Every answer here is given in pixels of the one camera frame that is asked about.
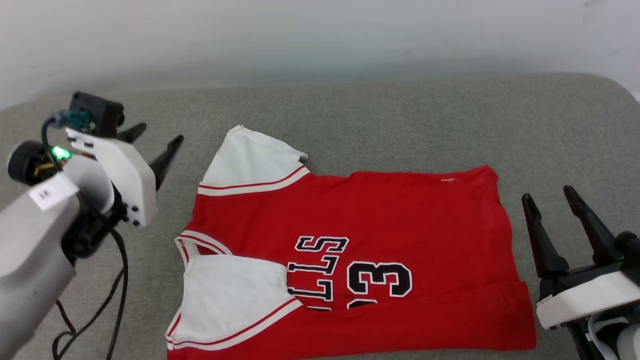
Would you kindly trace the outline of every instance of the black cable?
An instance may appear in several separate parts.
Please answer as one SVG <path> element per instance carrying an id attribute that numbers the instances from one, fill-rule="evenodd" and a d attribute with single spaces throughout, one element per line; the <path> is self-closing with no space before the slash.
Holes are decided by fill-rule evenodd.
<path id="1" fill-rule="evenodd" d="M 69 317 L 67 316 L 67 312 L 65 311 L 64 306 L 62 306 L 62 303 L 60 302 L 60 300 L 56 301 L 56 305 L 58 306 L 58 309 L 60 310 L 60 315 L 62 316 L 62 320 L 65 321 L 65 324 L 69 328 L 69 331 L 75 334 L 76 328 L 74 327 L 74 324 L 71 323 L 71 320 L 69 320 Z"/>
<path id="2" fill-rule="evenodd" d="M 53 340 L 53 344 L 51 345 L 51 350 L 53 351 L 53 358 L 54 360 L 59 360 L 62 359 L 62 356 L 64 356 L 65 352 L 67 352 L 67 350 L 69 349 L 69 347 L 71 346 L 71 344 L 80 336 L 82 335 L 82 333 L 87 330 L 89 328 L 89 326 L 93 325 L 93 323 L 98 319 L 98 317 L 100 316 L 100 314 L 102 314 L 102 312 L 105 310 L 105 308 L 107 308 L 107 305 L 109 305 L 109 303 L 111 302 L 111 298 L 113 298 L 113 295 L 116 292 L 116 289 L 118 288 L 118 284 L 120 284 L 120 279 L 122 278 L 124 271 L 121 270 L 120 273 L 118 274 L 118 276 L 116 277 L 115 281 L 113 282 L 113 284 L 111 285 L 111 290 L 109 290 L 109 295 L 107 295 L 107 298 L 104 299 L 104 302 L 102 303 L 102 305 L 100 305 L 100 308 L 98 308 L 98 311 L 95 312 L 95 314 L 93 314 L 93 317 L 91 318 L 91 320 L 89 320 L 88 323 L 86 323 L 86 325 L 84 325 L 82 327 L 82 329 L 80 329 L 77 333 L 72 334 L 71 332 L 65 331 L 65 332 L 61 332 L 60 334 L 58 334 L 58 336 L 56 336 L 56 338 Z M 69 341 L 67 342 L 67 344 L 65 344 L 65 346 L 62 348 L 62 351 L 60 353 L 58 353 L 58 344 L 60 343 L 60 339 L 62 339 L 63 336 L 65 335 L 71 335 L 71 339 L 69 339 Z"/>
<path id="3" fill-rule="evenodd" d="M 53 167 L 56 169 L 57 172 L 61 172 L 62 168 L 60 167 L 60 164 L 58 164 L 58 161 L 56 160 L 56 158 L 53 156 L 53 153 L 51 152 L 51 146 L 49 145 L 49 140 L 47 136 L 47 130 L 49 129 L 49 126 L 51 126 L 54 123 L 56 123 L 56 119 L 54 117 L 48 118 L 44 122 L 44 124 L 42 124 L 42 130 L 40 134 L 42 136 L 42 145 L 44 145 L 44 148 L 47 151 L 47 155 L 51 160 Z M 84 330 L 89 328 L 89 326 L 91 326 L 91 324 L 98 318 L 98 316 L 100 316 L 104 308 L 111 302 L 111 298 L 113 297 L 113 294 L 115 292 L 115 289 L 118 286 L 118 283 L 120 282 L 120 278 L 122 278 L 122 292 L 120 295 L 120 306 L 118 307 L 118 315 L 116 316 L 116 323 L 113 327 L 113 334 L 111 335 L 111 343 L 109 344 L 109 350 L 107 352 L 107 358 L 106 358 L 107 360 L 110 360 L 111 357 L 113 356 L 113 349 L 115 348 L 116 340 L 118 338 L 118 331 L 120 330 L 120 323 L 122 322 L 122 315 L 124 314 L 124 304 L 127 298 L 127 287 L 129 285 L 129 260 L 127 257 L 127 251 L 125 249 L 124 240 L 122 239 L 122 236 L 120 235 L 120 233 L 118 233 L 118 231 L 116 231 L 113 225 L 111 225 L 111 222 L 109 221 L 109 219 L 106 216 L 104 216 L 98 209 L 96 209 L 95 206 L 93 206 L 93 204 L 91 204 L 91 202 L 89 202 L 81 192 L 78 192 L 77 196 L 78 196 L 78 199 L 83 203 L 83 205 L 89 208 L 95 216 L 99 217 L 102 220 L 105 227 L 107 228 L 109 233 L 112 235 L 113 239 L 116 241 L 116 244 L 118 245 L 118 250 L 120 251 L 120 256 L 122 257 L 122 270 L 120 271 L 115 281 L 113 282 L 109 296 L 104 301 L 100 309 L 93 316 L 93 318 L 79 332 L 75 334 L 71 334 L 69 332 L 62 332 L 56 337 L 56 339 L 54 340 L 54 343 L 52 344 L 53 357 L 54 357 L 54 360 L 61 359 L 62 356 L 65 354 L 65 352 L 69 349 L 69 346 L 71 346 L 73 341 L 75 341 L 75 339 L 77 339 L 77 337 L 80 336 L 80 334 L 82 334 Z M 57 350 L 58 350 L 58 343 L 60 342 L 60 339 L 64 335 L 69 335 L 69 334 L 72 335 L 72 338 L 62 348 L 62 351 L 60 352 L 60 354 L 58 354 Z"/>

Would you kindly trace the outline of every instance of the black and white lettering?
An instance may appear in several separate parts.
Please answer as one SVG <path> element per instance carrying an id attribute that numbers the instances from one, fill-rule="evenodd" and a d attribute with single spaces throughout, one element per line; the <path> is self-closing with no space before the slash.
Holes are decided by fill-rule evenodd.
<path id="1" fill-rule="evenodd" d="M 347 309 L 353 309 L 354 307 L 363 306 L 367 304 L 377 304 L 377 300 L 371 299 L 354 299 L 347 304 Z"/>
<path id="2" fill-rule="evenodd" d="M 296 242 L 296 250 L 309 252 L 343 252 L 348 243 L 349 238 L 320 236 L 314 241 L 313 236 L 300 236 Z"/>
<path id="3" fill-rule="evenodd" d="M 324 307 L 324 306 L 307 306 L 309 309 L 313 309 L 316 311 L 331 311 L 330 307 Z"/>
<path id="4" fill-rule="evenodd" d="M 347 267 L 347 286 L 352 293 L 369 293 L 369 283 L 362 279 L 363 274 L 371 275 L 371 284 L 389 284 L 391 297 L 404 297 L 413 288 L 411 270 L 403 264 L 354 261 Z M 390 275 L 395 281 L 387 282 Z"/>
<path id="5" fill-rule="evenodd" d="M 317 285 L 322 288 L 321 291 L 301 290 L 289 288 L 289 293 L 299 297 L 313 297 L 323 299 L 324 301 L 333 301 L 333 280 L 318 279 Z"/>
<path id="6" fill-rule="evenodd" d="M 308 272 L 319 272 L 325 275 L 333 275 L 333 271 L 335 270 L 335 265 L 338 263 L 339 258 L 340 258 L 339 256 L 324 255 L 322 257 L 322 262 L 325 263 L 325 266 L 288 263 L 287 271 L 289 272 L 308 271 Z"/>

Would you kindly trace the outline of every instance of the label sticker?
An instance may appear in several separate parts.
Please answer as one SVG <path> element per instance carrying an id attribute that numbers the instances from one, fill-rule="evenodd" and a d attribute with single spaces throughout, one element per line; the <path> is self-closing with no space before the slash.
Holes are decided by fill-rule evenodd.
<path id="1" fill-rule="evenodd" d="M 63 200 L 75 195 L 80 189 L 65 174 L 55 176 L 29 190 L 29 196 L 42 211 L 47 211 Z"/>

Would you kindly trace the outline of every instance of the gray fabric surface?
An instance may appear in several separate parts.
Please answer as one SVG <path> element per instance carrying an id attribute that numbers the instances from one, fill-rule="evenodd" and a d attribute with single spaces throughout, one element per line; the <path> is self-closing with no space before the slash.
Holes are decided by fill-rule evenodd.
<path id="1" fill-rule="evenodd" d="M 103 95 L 124 103 L 129 126 L 149 124 L 137 143 L 146 159 L 173 136 L 186 137 L 158 194 L 160 212 L 154 223 L 145 229 L 118 228 L 129 252 L 131 281 L 116 359 L 165 356 L 163 334 L 180 304 L 182 287 L 182 260 L 173 237 L 189 221 L 198 182 L 225 133 L 236 124 L 306 152 L 307 166 L 317 175 L 346 176 L 357 170 L 452 172 L 489 164 L 500 177 L 500 196 L 513 226 L 513 255 L 532 304 L 538 280 L 522 216 L 523 193 L 535 198 L 550 236 L 571 266 L 588 264 L 591 251 L 566 205 L 564 184 L 574 185 L 614 233 L 640 231 L 640 106 L 626 90 L 604 78 L 544 74 Z M 21 140 L 39 138 L 44 117 L 67 107 L 69 100 L 48 97 L 0 113 L 0 154 L 8 154 Z M 52 138 L 65 143 L 61 131 Z M 0 206 L 23 190 L 3 172 Z M 78 263 L 78 276 L 62 297 L 76 325 L 91 317 L 119 269 L 120 256 L 111 239 L 94 257 Z M 115 303 L 78 339 L 68 359 L 104 357 Z M 51 340 L 64 330 L 53 309 L 17 359 L 50 358 Z M 575 359 L 577 355 L 566 331 L 538 327 L 538 347 L 528 352 L 435 350 L 347 358 L 470 357 Z"/>

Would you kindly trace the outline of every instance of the jersey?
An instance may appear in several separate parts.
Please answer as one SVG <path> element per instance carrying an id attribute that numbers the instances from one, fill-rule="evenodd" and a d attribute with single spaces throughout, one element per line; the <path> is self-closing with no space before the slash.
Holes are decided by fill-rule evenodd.
<path id="1" fill-rule="evenodd" d="M 315 176 L 307 158 L 228 132 L 176 238 L 170 359 L 535 347 L 490 167 Z"/>

